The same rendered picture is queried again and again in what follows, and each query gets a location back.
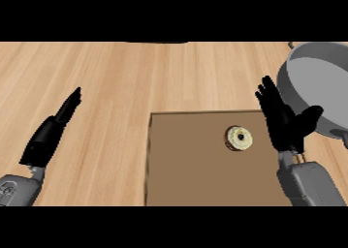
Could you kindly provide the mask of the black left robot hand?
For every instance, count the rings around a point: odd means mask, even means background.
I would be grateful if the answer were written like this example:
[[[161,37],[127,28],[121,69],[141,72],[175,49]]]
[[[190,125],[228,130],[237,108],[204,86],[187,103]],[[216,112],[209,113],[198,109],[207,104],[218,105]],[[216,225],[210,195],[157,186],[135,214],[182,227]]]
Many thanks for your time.
[[[41,122],[24,148],[19,164],[44,168],[61,141],[65,124],[71,119],[74,110],[81,102],[80,88],[76,88],[68,95],[55,115],[50,115]]]

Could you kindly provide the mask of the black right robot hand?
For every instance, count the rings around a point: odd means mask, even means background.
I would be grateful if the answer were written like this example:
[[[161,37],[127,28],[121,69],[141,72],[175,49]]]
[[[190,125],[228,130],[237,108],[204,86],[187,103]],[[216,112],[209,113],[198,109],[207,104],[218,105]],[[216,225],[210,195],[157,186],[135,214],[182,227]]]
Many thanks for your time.
[[[268,134],[278,152],[303,153],[303,139],[315,131],[323,115],[321,106],[306,107],[296,114],[283,102],[278,88],[269,76],[262,77],[255,96],[265,116]]]

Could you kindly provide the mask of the cream-topped cupcake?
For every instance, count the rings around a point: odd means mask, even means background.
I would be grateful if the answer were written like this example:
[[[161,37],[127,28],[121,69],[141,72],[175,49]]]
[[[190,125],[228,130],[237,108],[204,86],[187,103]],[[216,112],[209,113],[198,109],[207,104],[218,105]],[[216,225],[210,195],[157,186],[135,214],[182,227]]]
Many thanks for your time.
[[[231,126],[224,138],[225,145],[232,151],[243,151],[252,145],[252,134],[241,126]]]

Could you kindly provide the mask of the grey metal pot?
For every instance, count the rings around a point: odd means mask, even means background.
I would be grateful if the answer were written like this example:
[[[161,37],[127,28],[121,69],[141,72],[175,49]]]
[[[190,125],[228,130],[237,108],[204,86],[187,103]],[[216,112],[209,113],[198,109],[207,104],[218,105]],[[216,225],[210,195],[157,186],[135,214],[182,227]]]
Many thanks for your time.
[[[296,114],[321,106],[315,132],[340,140],[348,149],[348,45],[339,42],[287,43],[277,75],[283,101]]]

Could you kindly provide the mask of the brown flat tray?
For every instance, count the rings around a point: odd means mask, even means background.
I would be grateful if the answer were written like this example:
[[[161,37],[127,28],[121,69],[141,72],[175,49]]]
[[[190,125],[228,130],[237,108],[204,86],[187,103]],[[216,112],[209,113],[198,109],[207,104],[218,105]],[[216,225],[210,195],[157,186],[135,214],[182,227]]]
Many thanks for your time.
[[[241,126],[253,143],[225,145]],[[289,206],[277,179],[278,158],[258,110],[166,112],[151,115],[145,205]]]

